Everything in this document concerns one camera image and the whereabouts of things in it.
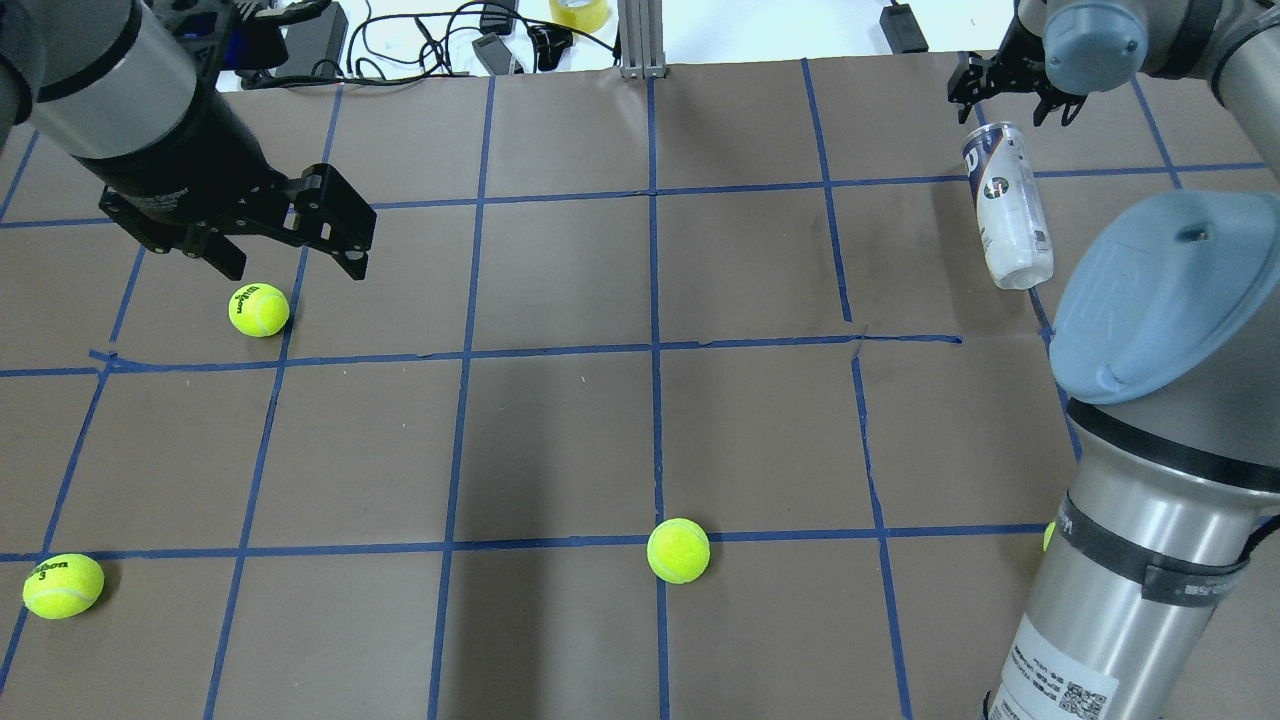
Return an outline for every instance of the yellow tape roll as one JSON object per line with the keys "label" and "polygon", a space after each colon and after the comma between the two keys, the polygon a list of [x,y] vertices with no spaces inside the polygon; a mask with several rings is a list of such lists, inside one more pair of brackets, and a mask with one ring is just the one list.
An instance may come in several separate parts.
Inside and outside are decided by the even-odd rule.
{"label": "yellow tape roll", "polygon": [[604,0],[548,0],[552,4],[552,22],[582,32],[595,32],[609,19],[609,4]]}

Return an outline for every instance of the black plug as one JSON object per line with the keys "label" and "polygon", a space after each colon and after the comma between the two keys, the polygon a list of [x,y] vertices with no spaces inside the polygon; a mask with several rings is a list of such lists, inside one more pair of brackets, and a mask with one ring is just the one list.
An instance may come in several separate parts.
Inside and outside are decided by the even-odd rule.
{"label": "black plug", "polygon": [[915,13],[910,5],[895,4],[881,10],[881,29],[884,31],[884,38],[888,40],[895,55],[929,51],[929,42],[924,40],[920,23],[915,22]]}

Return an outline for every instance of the label sticker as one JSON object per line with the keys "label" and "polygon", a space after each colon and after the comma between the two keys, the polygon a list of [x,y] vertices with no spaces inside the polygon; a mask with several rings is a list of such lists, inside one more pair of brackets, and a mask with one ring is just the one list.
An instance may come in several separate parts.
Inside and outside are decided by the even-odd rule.
{"label": "label sticker", "polygon": [[1120,687],[1053,647],[1025,615],[1000,680],[991,720],[1106,720]]}

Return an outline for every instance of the can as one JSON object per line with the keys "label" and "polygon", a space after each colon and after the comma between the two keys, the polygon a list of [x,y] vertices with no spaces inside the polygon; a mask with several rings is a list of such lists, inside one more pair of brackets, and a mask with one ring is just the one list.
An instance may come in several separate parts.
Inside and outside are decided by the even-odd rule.
{"label": "can", "polygon": [[964,164],[996,287],[1029,290],[1053,277],[1053,241],[1023,131],[1006,122],[982,126],[964,141]]}

